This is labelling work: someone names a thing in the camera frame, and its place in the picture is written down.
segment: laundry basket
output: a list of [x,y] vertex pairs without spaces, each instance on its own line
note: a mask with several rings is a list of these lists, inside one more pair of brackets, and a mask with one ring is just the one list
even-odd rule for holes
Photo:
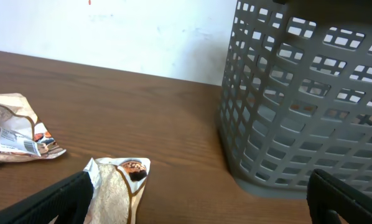
[[372,196],[372,2],[238,1],[217,122],[252,194],[305,197],[320,168]]

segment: white wall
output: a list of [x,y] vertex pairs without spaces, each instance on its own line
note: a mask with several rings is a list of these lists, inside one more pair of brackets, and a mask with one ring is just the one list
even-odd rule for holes
[[0,50],[220,85],[236,0],[0,0]]

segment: snack package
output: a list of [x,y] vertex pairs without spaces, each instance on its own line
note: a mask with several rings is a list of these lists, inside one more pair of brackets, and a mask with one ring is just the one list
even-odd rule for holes
[[65,151],[24,96],[0,94],[0,162],[54,159]]
[[135,224],[150,160],[91,159],[84,171],[89,173],[94,188],[84,224]]

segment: plastic wrapper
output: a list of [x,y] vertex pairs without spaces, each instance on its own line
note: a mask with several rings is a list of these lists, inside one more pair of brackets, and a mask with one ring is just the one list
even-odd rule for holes
[[0,94],[0,162],[54,159],[65,151],[24,96]]
[[135,224],[150,160],[91,159],[84,171],[89,173],[94,188],[84,224]]

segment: wooden table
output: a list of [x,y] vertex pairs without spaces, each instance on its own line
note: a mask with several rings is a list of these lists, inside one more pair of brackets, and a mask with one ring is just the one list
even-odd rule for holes
[[0,209],[91,157],[148,157],[138,223],[310,223],[305,200],[256,197],[234,182],[213,121],[218,86],[0,52],[0,93],[26,96],[68,150],[0,164]]

